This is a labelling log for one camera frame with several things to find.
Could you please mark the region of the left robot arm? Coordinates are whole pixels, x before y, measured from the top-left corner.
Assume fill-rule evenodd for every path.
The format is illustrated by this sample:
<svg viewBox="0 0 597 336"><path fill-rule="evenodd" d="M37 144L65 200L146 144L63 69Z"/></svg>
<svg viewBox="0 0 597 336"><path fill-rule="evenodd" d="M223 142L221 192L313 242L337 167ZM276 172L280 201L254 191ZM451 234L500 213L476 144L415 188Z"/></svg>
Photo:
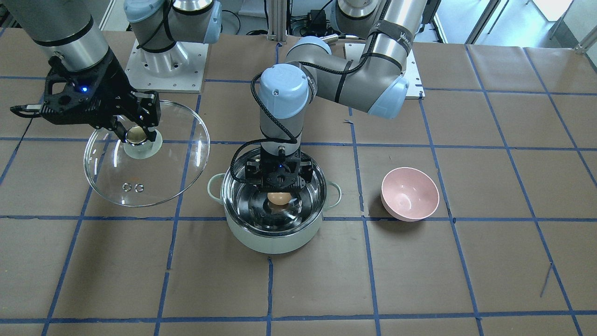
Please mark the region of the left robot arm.
<svg viewBox="0 0 597 336"><path fill-rule="evenodd" d="M321 38L305 36L286 54L285 62L267 68L251 82L260 106L258 159L233 155L229 172L260 191L300 191L311 182L315 165L301 153L304 115L314 97L395 118L407 97L403 71L423 21L425 0L336 0L335 21L343 33L365 40L362 55L333 55Z"/></svg>

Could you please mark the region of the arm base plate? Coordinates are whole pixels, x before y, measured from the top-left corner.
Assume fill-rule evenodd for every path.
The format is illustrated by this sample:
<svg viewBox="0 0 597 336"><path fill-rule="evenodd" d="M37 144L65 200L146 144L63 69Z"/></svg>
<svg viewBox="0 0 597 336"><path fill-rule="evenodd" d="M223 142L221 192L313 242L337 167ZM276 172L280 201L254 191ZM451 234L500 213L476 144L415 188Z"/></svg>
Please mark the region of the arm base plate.
<svg viewBox="0 0 597 336"><path fill-rule="evenodd" d="M135 42L125 72L138 91L200 93L209 45L177 42L162 53L149 53Z"/></svg>
<svg viewBox="0 0 597 336"><path fill-rule="evenodd" d="M365 44L360 43L346 43L344 45L345 59L357 60L364 51ZM409 89L405 99L424 98L423 84L419 73L418 65L415 59L415 51L412 49L407 57L407 61L403 64L403 76L409 81Z"/></svg>

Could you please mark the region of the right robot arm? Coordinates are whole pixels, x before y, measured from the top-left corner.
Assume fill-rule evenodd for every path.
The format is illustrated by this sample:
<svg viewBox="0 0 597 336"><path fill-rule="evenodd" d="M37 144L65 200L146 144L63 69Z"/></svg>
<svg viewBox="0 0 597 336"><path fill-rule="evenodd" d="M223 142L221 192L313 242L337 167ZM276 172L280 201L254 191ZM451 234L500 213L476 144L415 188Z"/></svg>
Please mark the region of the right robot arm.
<svg viewBox="0 0 597 336"><path fill-rule="evenodd" d="M161 108L155 90L135 89L80 0L7 0L17 23L48 57L39 105L15 105L26 119L104 128L134 146L156 142ZM214 44L221 34L217 0L126 0L137 53L150 74L163 77L190 62L184 42Z"/></svg>

